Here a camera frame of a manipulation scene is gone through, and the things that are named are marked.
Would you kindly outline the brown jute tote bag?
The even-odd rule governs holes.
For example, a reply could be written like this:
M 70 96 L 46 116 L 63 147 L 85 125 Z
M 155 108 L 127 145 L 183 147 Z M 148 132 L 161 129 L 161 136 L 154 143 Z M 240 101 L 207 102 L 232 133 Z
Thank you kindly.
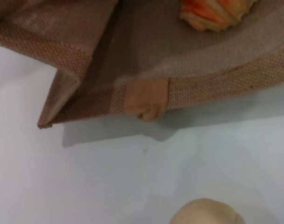
M 284 83 L 284 0 L 198 31 L 180 0 L 0 0 L 0 46 L 56 68 L 38 127 L 166 111 Z

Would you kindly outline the orange striped bread loaf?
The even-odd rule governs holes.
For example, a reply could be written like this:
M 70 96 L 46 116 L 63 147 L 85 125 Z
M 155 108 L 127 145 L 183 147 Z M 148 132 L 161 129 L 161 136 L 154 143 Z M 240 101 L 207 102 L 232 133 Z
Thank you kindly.
M 236 26 L 259 0 L 180 0 L 180 18 L 198 31 Z

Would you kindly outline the round pale egg yolk pastry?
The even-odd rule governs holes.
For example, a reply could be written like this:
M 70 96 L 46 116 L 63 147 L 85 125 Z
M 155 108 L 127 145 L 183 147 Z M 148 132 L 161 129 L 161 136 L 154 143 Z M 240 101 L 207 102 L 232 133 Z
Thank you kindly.
M 169 224 L 246 224 L 243 217 L 230 205 L 201 198 L 186 203 Z

